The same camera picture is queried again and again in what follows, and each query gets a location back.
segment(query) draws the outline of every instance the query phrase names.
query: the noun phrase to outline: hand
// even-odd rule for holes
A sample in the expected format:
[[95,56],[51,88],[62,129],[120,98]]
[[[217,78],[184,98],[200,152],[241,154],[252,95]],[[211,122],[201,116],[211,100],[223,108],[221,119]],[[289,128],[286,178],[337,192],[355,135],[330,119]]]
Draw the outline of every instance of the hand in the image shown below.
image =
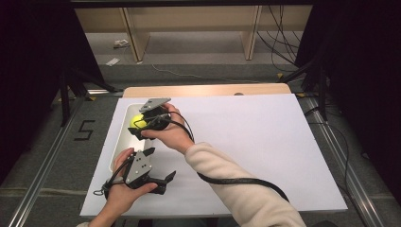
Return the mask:
[[[183,118],[178,115],[180,113],[178,109],[169,103],[166,103],[164,107],[171,113],[171,120],[181,123],[182,125],[185,124]],[[185,152],[194,145],[194,142],[181,127],[171,123],[162,131],[146,130],[141,131],[141,134],[148,138],[160,139],[166,146],[176,149],[182,154],[185,154]]]
[[[114,160],[113,172],[115,172],[127,158],[133,153],[133,148],[123,150]],[[125,171],[123,167],[117,174],[121,177]],[[156,183],[147,183],[137,189],[131,189],[125,184],[115,184],[109,191],[109,198],[101,212],[94,218],[89,226],[111,226],[116,219],[127,212],[132,204],[141,196],[157,187]]]

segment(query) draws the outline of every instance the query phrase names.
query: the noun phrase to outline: gray floor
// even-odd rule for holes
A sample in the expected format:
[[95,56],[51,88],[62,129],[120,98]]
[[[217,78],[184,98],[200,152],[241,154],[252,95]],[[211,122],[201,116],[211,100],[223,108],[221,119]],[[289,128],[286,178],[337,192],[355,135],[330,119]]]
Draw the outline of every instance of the gray floor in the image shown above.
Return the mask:
[[[266,33],[261,34],[273,44]],[[129,48],[113,49],[115,40],[127,39],[125,34],[87,34],[87,37],[106,81],[119,88],[166,84],[239,83],[243,79],[252,80],[247,82],[275,82],[277,74],[288,72],[271,66],[273,62],[281,69],[294,69],[281,58],[275,55],[271,57],[271,52],[259,38],[256,39],[253,60],[245,61],[239,34],[236,32],[151,34],[147,53],[144,60],[139,63],[133,61]],[[292,33],[288,33],[287,38],[292,44],[298,43]],[[280,52],[286,52],[283,46],[277,48]],[[111,67],[104,65],[113,58],[120,59],[120,62]],[[293,92],[300,90],[299,83],[299,80],[290,83]],[[80,207],[95,171],[117,99],[118,96],[98,96],[95,101],[88,99],[82,103],[66,133],[61,151],[46,176],[39,197],[31,207],[25,226],[76,226],[86,220],[79,217]],[[313,101],[314,98],[299,99],[305,112],[310,110]],[[381,226],[401,226],[399,204],[381,181],[370,161],[361,157],[363,149],[346,120],[340,116],[335,101],[329,97],[326,103],[331,104],[327,107],[328,122],[335,127],[336,130],[333,132],[339,139],[340,146],[344,150],[348,146],[349,165],[373,203],[382,221]],[[316,122],[317,115],[319,114],[313,113],[306,119],[308,122]],[[78,132],[84,120],[93,121],[87,125],[93,133],[90,140],[77,141],[77,138],[86,136],[86,133]],[[21,156],[0,187],[0,226],[7,226],[13,217],[21,198],[40,169],[42,160],[52,147],[60,130],[60,123],[61,104],[56,98],[52,111],[48,113],[31,144],[31,150]],[[310,128],[336,182],[344,187],[342,168],[322,133],[322,126],[310,125]],[[346,212],[302,213],[302,217],[308,226],[326,219],[338,226],[363,226],[357,210],[351,203],[354,196],[349,198],[343,193],[349,207]],[[120,220],[117,226],[123,226],[123,223]]]

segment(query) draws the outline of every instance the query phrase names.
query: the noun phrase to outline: white fleece sleeve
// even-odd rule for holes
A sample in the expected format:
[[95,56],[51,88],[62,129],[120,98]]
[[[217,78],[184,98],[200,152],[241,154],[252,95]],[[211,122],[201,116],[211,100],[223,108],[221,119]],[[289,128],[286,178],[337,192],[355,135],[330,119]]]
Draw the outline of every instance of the white fleece sleeve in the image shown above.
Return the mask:
[[[227,154],[199,143],[188,149],[185,160],[209,178],[255,178]],[[242,227],[305,226],[300,214],[274,190],[256,184],[210,184]]]

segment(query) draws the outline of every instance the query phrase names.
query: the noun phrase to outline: yellow-green ball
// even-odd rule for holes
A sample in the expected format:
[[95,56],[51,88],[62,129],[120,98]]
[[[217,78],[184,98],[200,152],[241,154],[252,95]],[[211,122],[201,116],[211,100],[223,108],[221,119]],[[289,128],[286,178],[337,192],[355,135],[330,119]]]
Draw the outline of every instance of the yellow-green ball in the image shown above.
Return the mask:
[[136,128],[136,129],[142,129],[144,128],[148,123],[144,120],[142,120],[144,116],[142,114],[135,115],[130,122],[130,127],[131,128]]

